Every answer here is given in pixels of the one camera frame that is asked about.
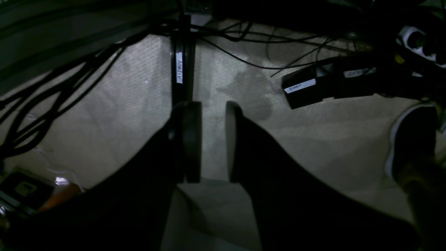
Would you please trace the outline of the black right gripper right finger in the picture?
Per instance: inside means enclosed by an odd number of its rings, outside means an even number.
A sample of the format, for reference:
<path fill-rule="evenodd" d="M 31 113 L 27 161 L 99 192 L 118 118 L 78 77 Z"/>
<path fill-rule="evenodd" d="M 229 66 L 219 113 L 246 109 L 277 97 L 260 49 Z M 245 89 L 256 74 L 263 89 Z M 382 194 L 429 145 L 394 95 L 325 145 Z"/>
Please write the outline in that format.
<path fill-rule="evenodd" d="M 249 195 L 264 251 L 416 251 L 407 221 L 346 197 L 301 167 L 229 101 L 225 111 L 230 181 Z"/>

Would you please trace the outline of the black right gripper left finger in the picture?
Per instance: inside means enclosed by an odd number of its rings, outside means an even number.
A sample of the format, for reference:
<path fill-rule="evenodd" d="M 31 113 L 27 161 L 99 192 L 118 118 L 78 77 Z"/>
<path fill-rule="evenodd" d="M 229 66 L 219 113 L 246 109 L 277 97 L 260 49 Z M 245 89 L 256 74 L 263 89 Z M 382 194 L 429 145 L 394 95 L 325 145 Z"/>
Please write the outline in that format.
<path fill-rule="evenodd" d="M 158 251 L 177 184 L 198 183 L 202 105 L 182 102 L 123 167 L 89 191 L 12 222 L 8 251 Z"/>

